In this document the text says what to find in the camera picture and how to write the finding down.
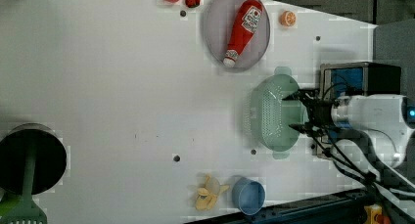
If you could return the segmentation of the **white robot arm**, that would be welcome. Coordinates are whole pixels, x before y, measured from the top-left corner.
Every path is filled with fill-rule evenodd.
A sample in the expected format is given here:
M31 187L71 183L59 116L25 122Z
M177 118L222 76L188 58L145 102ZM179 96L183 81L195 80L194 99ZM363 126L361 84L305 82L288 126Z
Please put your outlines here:
M398 167L406 158L410 138L414 135L414 100L395 94L340 96L319 99L310 89L300 89L284 98L300 101L308 121L291 124L305 133L313 127L329 130L355 130L372 140L375 155L391 167Z

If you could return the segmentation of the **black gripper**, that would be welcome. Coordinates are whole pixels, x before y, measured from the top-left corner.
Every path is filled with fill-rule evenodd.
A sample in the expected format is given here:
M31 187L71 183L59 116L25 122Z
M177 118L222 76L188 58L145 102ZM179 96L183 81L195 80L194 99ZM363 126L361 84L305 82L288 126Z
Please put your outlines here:
M297 91L284 98L284 101L301 101L306 107L308 122L306 124L290 124L300 134L320 136L323 130L335 128L332 119L333 101L320 99L316 89Z

